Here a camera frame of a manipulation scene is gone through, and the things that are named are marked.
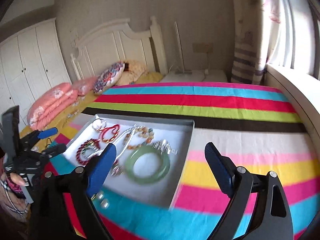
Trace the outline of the person's left hand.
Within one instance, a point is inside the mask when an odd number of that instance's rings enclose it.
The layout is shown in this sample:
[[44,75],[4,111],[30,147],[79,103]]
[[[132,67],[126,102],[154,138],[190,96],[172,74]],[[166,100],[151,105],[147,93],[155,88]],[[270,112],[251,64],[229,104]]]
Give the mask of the person's left hand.
[[[1,152],[0,152],[0,158],[1,158],[1,167],[2,167],[2,163],[3,163],[3,158],[5,156],[5,153],[4,151],[1,149]],[[25,186],[25,181],[24,179],[16,174],[16,173],[11,173],[10,174],[10,179],[12,180],[12,182],[16,185],[19,185],[19,186]]]

